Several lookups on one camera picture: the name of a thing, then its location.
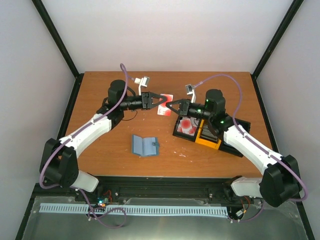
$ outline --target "gray floor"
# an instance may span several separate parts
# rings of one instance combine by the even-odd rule
[[[189,204],[182,200],[157,199],[155,201],[133,199],[131,205],[182,206]],[[97,221],[88,221],[83,214],[38,213],[40,203],[68,203],[67,197],[37,198],[24,233],[24,240],[241,240],[241,239],[290,239],[306,240],[307,236],[299,212],[293,202],[286,202],[278,208],[267,207],[255,220],[247,223],[230,223],[224,218],[183,216],[128,216],[127,223],[119,229],[107,229]],[[254,215],[253,206],[246,213]],[[122,216],[108,216],[103,221],[120,224]]]

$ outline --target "table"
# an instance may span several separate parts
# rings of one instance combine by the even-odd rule
[[[133,77],[150,77],[145,92],[172,94],[173,100],[189,98],[186,84],[196,84],[221,72],[129,72]],[[237,118],[251,122],[250,133],[271,147],[258,98],[249,72],[223,72],[234,77],[242,88],[242,104]],[[86,72],[74,105],[67,134],[86,123],[108,96],[110,83],[125,79],[122,72]],[[129,86],[138,92],[132,80]],[[204,103],[206,91],[220,89],[230,115],[239,101],[237,86],[227,77],[216,77],[196,89],[196,102]],[[124,119],[134,112],[126,111]],[[78,158],[79,169],[96,176],[196,177],[230,178],[236,175],[259,177],[261,174],[245,157],[238,157],[172,136],[177,115],[157,115],[157,108],[138,111],[131,121],[121,121],[117,127],[92,143]],[[158,137],[159,156],[139,157],[132,154],[132,134]]]

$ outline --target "white wall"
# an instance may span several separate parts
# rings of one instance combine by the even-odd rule
[[[0,1],[0,233],[15,239],[74,78],[30,0]]]
[[[304,202],[320,239],[320,1],[304,1],[258,84],[279,150],[295,156],[310,196]]]
[[[81,72],[253,72],[291,2],[43,1]]]

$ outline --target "black metal frame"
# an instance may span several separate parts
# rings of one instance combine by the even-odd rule
[[[76,103],[76,99],[79,93],[79,89],[82,83],[82,79],[84,77],[83,73],[79,73],[73,60],[71,59],[71,56],[69,55],[57,29],[55,28],[45,6],[43,5],[41,0],[32,0],[34,6],[36,7],[36,9],[39,12],[39,15],[41,16],[44,24],[46,25],[48,31],[50,32],[53,40],[55,41],[57,47],[59,48],[63,58],[65,59],[67,65],[69,66],[72,74],[75,77],[75,82],[74,82],[74,86],[71,92],[71,96],[70,99],[68,101],[66,110],[65,110],[65,114],[62,120],[62,124],[58,133],[57,138],[61,138],[66,134],[67,128],[68,128],[68,124],[74,109],[74,105]],[[296,12],[298,11],[299,7],[301,6],[301,4],[303,3],[303,0],[293,0],[290,8],[288,9],[287,13],[285,14],[282,22],[280,23],[277,31],[275,32],[271,42],[269,43],[268,47],[266,48],[261,60],[259,61],[258,65],[256,66],[254,72],[251,75],[252,78],[252,83],[258,98],[258,102],[262,111],[262,115],[263,115],[263,119],[266,125],[266,129],[268,132],[268,136],[270,138],[270,142],[271,142],[271,146],[272,149],[276,152],[278,152],[278,147],[276,144],[276,140],[268,119],[268,115],[267,115],[267,111],[265,109],[262,97],[261,97],[261,93],[259,91],[259,87],[258,87],[258,83],[257,83],[257,79],[259,74],[261,73],[261,71],[263,70],[264,66],[266,65],[268,59],[270,58],[271,54],[273,53],[274,49],[276,48],[278,42],[280,41],[281,37],[283,36],[283,34],[285,33],[287,27],[289,26],[290,22],[292,21],[293,17],[295,16]],[[143,186],[145,185],[147,182],[150,182],[149,180],[147,180],[146,178],[142,178],[142,177],[100,177],[101,181],[108,181],[108,182],[113,182],[113,183],[117,183],[118,185],[120,184],[124,184],[124,185],[132,185],[132,182],[134,182],[134,186],[136,186],[137,188],[139,188],[139,186]],[[189,186],[191,187],[191,189],[189,190],[188,194],[189,197],[193,198],[195,195],[199,195],[199,189],[202,189],[200,195],[202,197],[205,198],[205,195],[207,194],[207,192],[203,192],[204,186],[206,186],[208,188],[208,186],[216,186],[218,185],[222,185],[223,182],[225,182],[227,179],[219,179],[219,178],[153,178],[153,183],[154,186],[169,186],[169,189],[167,188],[167,190],[164,190],[160,195],[159,192],[153,192],[153,193],[149,193],[150,195],[153,194],[153,196],[155,197],[154,194],[156,194],[157,196],[168,196],[172,193],[172,189],[170,189],[170,186],[173,188],[176,188],[177,186]],[[126,193],[123,194],[124,196],[130,196],[130,195],[135,195],[134,192],[132,191],[128,191]],[[30,201],[28,203],[27,209],[25,211],[22,223],[20,225],[20,228],[18,230],[17,236],[16,236],[16,240],[20,240],[23,237],[24,234],[24,230],[26,228],[28,219],[29,219],[29,215],[31,213],[31,209],[35,200],[36,196],[76,196],[76,193],[73,189],[65,189],[65,188],[53,188],[53,189],[46,189],[43,190],[39,187],[38,184],[35,185],[34,190],[32,192]],[[302,202],[297,202],[297,207],[304,225],[304,229],[306,231],[306,234],[308,236],[308,238],[310,240],[315,239],[312,229],[310,227],[309,224],[309,220],[308,217],[306,215],[305,209],[303,207]]]

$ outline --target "card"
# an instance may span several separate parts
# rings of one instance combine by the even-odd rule
[[[171,110],[166,107],[167,102],[171,102],[174,99],[174,96],[171,94],[160,94],[161,96],[166,96],[167,101],[164,103],[161,103],[158,106],[158,115],[163,115],[163,116],[170,116],[171,115]]]

